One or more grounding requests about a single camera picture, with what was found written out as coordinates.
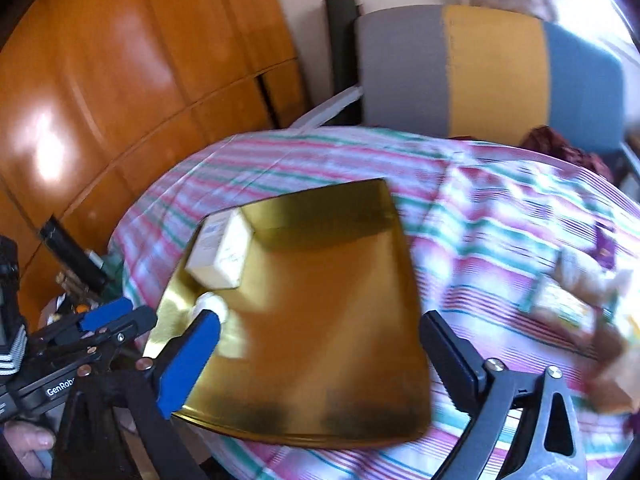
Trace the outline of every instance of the tablecloth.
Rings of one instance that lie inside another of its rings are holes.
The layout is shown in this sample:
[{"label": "tablecloth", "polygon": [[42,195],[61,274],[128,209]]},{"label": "tablecloth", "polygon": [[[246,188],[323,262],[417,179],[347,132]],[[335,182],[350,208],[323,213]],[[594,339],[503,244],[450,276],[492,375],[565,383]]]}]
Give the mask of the tablecloth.
[{"label": "tablecloth", "polygon": [[[618,261],[640,253],[640,209],[602,178],[517,148],[391,130],[333,127],[241,134],[201,150],[162,176],[130,208],[110,241],[124,257],[124,291],[158,306],[197,223],[208,213],[339,182],[383,177],[408,237],[424,311],[435,308],[485,357],[514,370],[556,364],[572,390],[590,479],[606,478],[630,443],[622,417],[593,413],[584,379],[593,354],[521,314],[517,305],[558,247],[588,250],[594,224],[612,224]],[[433,373],[433,427],[377,450],[307,450],[200,431],[238,479],[430,478],[468,422]],[[494,478],[513,438],[512,412],[483,478]]]}]

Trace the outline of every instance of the dark red fabric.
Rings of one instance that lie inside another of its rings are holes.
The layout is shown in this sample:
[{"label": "dark red fabric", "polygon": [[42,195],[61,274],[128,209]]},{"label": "dark red fabric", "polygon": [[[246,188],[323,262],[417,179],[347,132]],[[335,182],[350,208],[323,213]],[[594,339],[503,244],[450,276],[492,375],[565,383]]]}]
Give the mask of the dark red fabric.
[{"label": "dark red fabric", "polygon": [[520,147],[531,152],[543,153],[559,160],[565,160],[613,182],[611,170],[599,156],[595,153],[587,153],[580,148],[574,148],[562,135],[548,126],[539,126],[531,130]]}]

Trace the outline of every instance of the striped fabric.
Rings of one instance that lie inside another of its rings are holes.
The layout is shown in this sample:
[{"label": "striped fabric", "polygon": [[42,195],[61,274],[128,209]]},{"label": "striped fabric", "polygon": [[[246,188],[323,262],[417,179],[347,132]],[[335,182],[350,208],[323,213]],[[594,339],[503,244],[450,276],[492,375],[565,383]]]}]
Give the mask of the striped fabric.
[{"label": "striped fabric", "polygon": [[[640,253],[640,208],[608,182],[544,155],[484,142],[432,139],[370,128],[244,134],[190,156],[120,221],[110,250],[123,254],[125,291],[158,306],[185,244],[213,211],[339,182],[384,177],[410,243],[424,310],[436,308],[485,357],[515,370],[557,364],[574,395],[590,479],[606,478],[630,440],[622,418],[598,416],[584,399],[593,355],[578,352],[518,303],[558,247],[588,249],[594,224],[617,226],[618,261]],[[430,478],[462,433],[434,374],[433,427],[416,442],[369,451],[305,450],[201,431],[238,479]],[[494,478],[518,412],[500,436],[484,478]]]},{"label": "striped fabric", "polygon": [[624,133],[620,61],[553,23],[468,6],[356,22],[364,124],[518,146],[548,124],[609,158]]}]

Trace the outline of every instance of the human hand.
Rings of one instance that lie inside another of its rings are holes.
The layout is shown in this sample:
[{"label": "human hand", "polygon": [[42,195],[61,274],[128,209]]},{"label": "human hand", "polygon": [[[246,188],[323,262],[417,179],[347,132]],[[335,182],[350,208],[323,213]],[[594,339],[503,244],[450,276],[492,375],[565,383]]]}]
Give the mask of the human hand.
[{"label": "human hand", "polygon": [[4,425],[4,437],[15,455],[31,476],[50,478],[34,451],[51,449],[55,442],[50,431],[28,422],[10,421]]}]

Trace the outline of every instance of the blue gripper pad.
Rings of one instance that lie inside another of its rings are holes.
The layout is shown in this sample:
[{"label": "blue gripper pad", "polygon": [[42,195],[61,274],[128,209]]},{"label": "blue gripper pad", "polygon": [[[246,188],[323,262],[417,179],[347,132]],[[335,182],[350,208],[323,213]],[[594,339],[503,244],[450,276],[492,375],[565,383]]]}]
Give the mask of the blue gripper pad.
[{"label": "blue gripper pad", "polygon": [[104,304],[100,308],[90,310],[80,322],[80,329],[86,332],[95,332],[99,328],[109,324],[111,321],[115,321],[119,317],[126,316],[133,310],[133,304],[131,300],[127,298],[120,298],[119,300],[111,301]]},{"label": "blue gripper pad", "polygon": [[166,419],[182,409],[220,340],[220,319],[212,311],[204,310],[193,323],[197,327],[191,335],[181,336],[188,339],[159,380],[158,409]]}]

